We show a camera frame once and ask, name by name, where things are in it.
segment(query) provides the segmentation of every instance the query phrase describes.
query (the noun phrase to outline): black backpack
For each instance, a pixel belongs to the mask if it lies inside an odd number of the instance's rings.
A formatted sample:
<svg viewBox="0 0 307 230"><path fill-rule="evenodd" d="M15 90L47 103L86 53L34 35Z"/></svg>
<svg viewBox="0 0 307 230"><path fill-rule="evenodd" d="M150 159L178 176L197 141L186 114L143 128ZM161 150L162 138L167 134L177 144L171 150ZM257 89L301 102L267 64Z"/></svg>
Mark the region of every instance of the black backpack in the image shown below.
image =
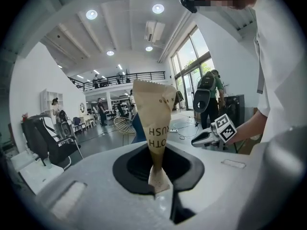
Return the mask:
<svg viewBox="0 0 307 230"><path fill-rule="evenodd" d="M198 82L197 89L198 90L214 90L215 86L215 77L212 72L208 71L204 76L202 76L201 80Z"/></svg>
<svg viewBox="0 0 307 230"><path fill-rule="evenodd" d="M67 115L66 115L66 112L64 110L61 110L59 112L59 120L60 120L61 123L67 122Z"/></svg>

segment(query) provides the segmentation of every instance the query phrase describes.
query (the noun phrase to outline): ceiling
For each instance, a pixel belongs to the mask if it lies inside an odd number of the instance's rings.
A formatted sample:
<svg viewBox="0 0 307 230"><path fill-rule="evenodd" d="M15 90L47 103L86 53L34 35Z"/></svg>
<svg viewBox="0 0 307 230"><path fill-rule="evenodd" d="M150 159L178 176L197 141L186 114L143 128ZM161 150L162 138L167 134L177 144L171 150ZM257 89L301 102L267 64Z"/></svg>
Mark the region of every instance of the ceiling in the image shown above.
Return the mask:
<svg viewBox="0 0 307 230"><path fill-rule="evenodd" d="M125 51L146 52L147 46L153 46L150 57L158 61L165 43L185 11L178 3L164 1L165 10L161 14L155 14L152 7L159 3L162 2L116 0L89 6L58 24L41 42L67 75L75 73L80 65L100 54L106 56L109 50L113 50L115 55L112 57L116 57L116 54ZM85 16L89 9L98 13L93 20ZM165 24L161 39L155 43L149 43L144 38L147 21ZM79 70L79 73L86 71L88 69Z"/></svg>
<svg viewBox="0 0 307 230"><path fill-rule="evenodd" d="M111 100L117 100L117 99L122 99L125 98L125 93L130 94L131 89L126 89L126 90L118 90L118 91L113 91L110 92ZM96 102L98 98L103 98L106 101L106 93L99 93L96 95L91 95L91 96L86 96L86 101L87 102Z"/></svg>

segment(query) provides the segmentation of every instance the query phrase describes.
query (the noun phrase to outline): ceiling light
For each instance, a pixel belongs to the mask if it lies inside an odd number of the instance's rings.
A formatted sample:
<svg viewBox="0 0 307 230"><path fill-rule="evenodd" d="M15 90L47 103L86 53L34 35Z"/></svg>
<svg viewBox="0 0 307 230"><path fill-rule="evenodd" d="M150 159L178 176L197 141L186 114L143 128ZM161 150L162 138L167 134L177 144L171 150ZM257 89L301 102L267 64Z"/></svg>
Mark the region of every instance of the ceiling light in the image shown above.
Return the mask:
<svg viewBox="0 0 307 230"><path fill-rule="evenodd" d="M107 53L106 53L108 56L112 56L112 55L114 55L114 52L112 51L112 50L110 50L110 51L107 51Z"/></svg>
<svg viewBox="0 0 307 230"><path fill-rule="evenodd" d="M151 47L151 46L146 47L146 51L152 51L152 49L153 49L153 47Z"/></svg>
<svg viewBox="0 0 307 230"><path fill-rule="evenodd" d="M153 6L154 13L162 13L164 11L164 6L162 4L156 4Z"/></svg>
<svg viewBox="0 0 307 230"><path fill-rule="evenodd" d="M88 12L86 12L86 18L89 20L93 20L97 17L97 12L95 10L89 10Z"/></svg>

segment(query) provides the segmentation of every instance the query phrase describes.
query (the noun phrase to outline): white panel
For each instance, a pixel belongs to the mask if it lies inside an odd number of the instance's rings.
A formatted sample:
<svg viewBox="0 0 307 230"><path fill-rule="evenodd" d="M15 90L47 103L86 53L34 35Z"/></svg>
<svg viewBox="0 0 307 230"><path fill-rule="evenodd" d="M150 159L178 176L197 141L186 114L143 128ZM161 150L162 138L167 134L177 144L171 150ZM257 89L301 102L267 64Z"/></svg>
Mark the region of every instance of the white panel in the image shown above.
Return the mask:
<svg viewBox="0 0 307 230"><path fill-rule="evenodd" d="M60 45L67 52L69 52L77 60L86 58L86 56L64 35L59 28L54 28L51 32L47 33L47 37Z"/></svg>
<svg viewBox="0 0 307 230"><path fill-rule="evenodd" d="M73 37L90 55L100 53L77 15L72 16L69 20L62 24L69 29Z"/></svg>

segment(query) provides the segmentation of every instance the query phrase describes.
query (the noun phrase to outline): person's arm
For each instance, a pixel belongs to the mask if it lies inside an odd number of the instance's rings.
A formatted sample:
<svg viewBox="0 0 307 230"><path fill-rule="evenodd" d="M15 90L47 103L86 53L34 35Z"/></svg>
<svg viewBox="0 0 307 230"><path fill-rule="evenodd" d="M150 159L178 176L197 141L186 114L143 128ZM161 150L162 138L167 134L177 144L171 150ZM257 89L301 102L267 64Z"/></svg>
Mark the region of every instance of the person's arm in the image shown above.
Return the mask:
<svg viewBox="0 0 307 230"><path fill-rule="evenodd" d="M268 100L268 93L266 85L264 85L263 94L259 97L258 111L255 113L255 115L252 116L250 120L237 128L237 133L227 142L227 145L263 134L269 113L270 105Z"/></svg>
<svg viewBox="0 0 307 230"><path fill-rule="evenodd" d="M227 145L233 144L237 141L245 140L247 138L263 134L267 116L263 115L259 110L252 116L250 120L240 125L236 130L237 133L232 137Z"/></svg>
<svg viewBox="0 0 307 230"><path fill-rule="evenodd" d="M219 78L215 78L215 79L216 79L216 87L220 93L221 104L222 106L225 106L224 88L223 88L222 82Z"/></svg>

